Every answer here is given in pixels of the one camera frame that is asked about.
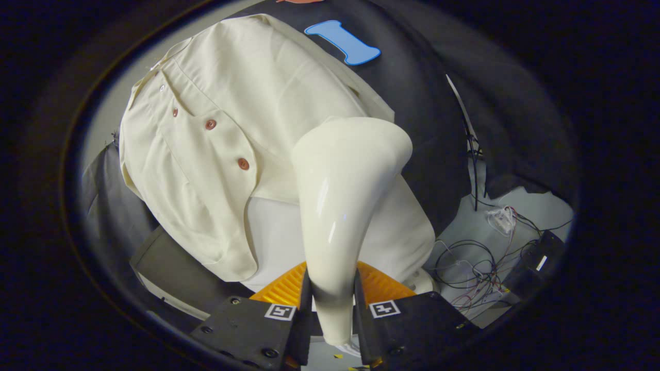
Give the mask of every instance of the white mannequin arm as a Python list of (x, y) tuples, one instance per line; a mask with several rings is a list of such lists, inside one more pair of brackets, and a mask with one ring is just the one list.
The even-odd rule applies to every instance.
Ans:
[(413, 151), (398, 126), (375, 118), (333, 118), (294, 146), (300, 216), (325, 341), (350, 341), (358, 254), (374, 208)]

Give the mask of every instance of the bundle of wires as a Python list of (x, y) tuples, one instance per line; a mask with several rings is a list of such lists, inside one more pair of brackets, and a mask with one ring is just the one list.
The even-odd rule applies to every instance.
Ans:
[[(520, 256), (522, 257), (523, 250), (528, 246), (533, 246), (538, 241), (539, 241), (538, 239), (531, 240), (512, 252), (508, 251), (511, 246), (511, 244), (509, 244), (509, 247), (507, 248), (505, 254), (498, 261), (496, 261), (495, 257), (492, 254), (492, 251), (490, 251), (488, 246), (482, 244), (481, 242), (475, 240), (460, 240), (447, 246), (442, 240), (437, 240), (437, 242), (440, 242), (445, 246), (445, 251), (443, 251), (436, 260), (435, 269), (433, 270), (433, 276), (435, 280), (437, 280), (439, 283), (442, 283), (452, 288), (468, 290), (465, 294), (458, 296), (457, 298), (451, 301), (451, 305), (453, 305), (454, 308), (457, 308), (461, 313), (463, 313), (466, 316), (473, 308), (477, 308), (479, 306), (483, 306), (489, 303), (502, 302), (511, 306), (512, 304), (510, 304), (509, 302), (505, 302), (503, 300), (499, 300), (499, 298), (496, 300), (489, 300), (489, 301), (485, 301), (485, 300), (494, 292), (499, 292), (500, 298), (503, 297), (504, 293), (507, 292), (508, 289), (502, 286), (502, 280), (499, 274), (504, 271), (508, 271), (512, 267), (507, 269), (502, 269), (502, 268), (505, 267), (507, 264), (518, 259), (517, 256), (511, 257), (512, 255), (519, 253)], [(452, 250), (457, 248), (463, 248), (465, 246), (479, 247), (482, 250), (484, 250), (486, 253), (488, 253), (489, 258), (481, 260), (474, 265), (470, 264), (470, 262), (467, 260), (457, 259), (456, 256), (453, 254)], [(472, 268), (471, 273), (473, 274), (474, 277), (470, 277), (467, 280), (458, 281), (458, 282), (447, 282), (443, 280), (441, 275), (439, 274), (439, 271), (446, 270), (447, 268), (451, 267), (451, 265), (449, 267), (438, 268), (438, 264), (442, 260), (443, 256), (445, 256), (446, 254), (453, 256), (455, 263), (452, 265), (457, 265), (463, 262), (469, 264)], [(490, 269), (488, 271), (482, 271), (483, 268), (479, 268), (479, 266), (483, 265), (486, 262), (489, 264)], [(465, 284), (465, 286), (463, 287), (456, 286), (461, 284)]]

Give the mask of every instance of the black box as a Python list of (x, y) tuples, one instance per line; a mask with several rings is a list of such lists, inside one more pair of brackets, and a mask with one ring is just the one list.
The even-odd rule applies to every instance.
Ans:
[(556, 273), (565, 253), (566, 245), (547, 230), (536, 244), (523, 250), (522, 258), (502, 284), (520, 300), (526, 300)]

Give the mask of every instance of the wire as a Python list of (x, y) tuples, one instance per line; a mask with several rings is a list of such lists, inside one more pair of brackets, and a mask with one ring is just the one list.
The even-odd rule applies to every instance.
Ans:
[(560, 226), (557, 226), (557, 227), (555, 227), (555, 228), (544, 229), (544, 231), (545, 231), (545, 230), (556, 230), (556, 229), (562, 228), (563, 226), (565, 226), (565, 225), (567, 225), (568, 223), (572, 222), (573, 219), (574, 219), (574, 217), (571, 218), (571, 220), (569, 220), (568, 222), (565, 222), (564, 224), (562, 224), (562, 225), (560, 225)]

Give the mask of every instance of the white mannequin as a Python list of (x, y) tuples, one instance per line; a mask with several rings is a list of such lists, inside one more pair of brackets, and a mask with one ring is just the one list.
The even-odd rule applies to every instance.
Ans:
[(358, 256), (402, 281), (432, 249), (430, 222), (400, 175), (411, 153), (401, 128), (375, 118), (333, 118), (305, 134), (291, 156), (299, 208), (256, 198), (247, 206), (260, 270), (243, 284), (257, 290), (306, 260), (326, 342), (350, 345)]

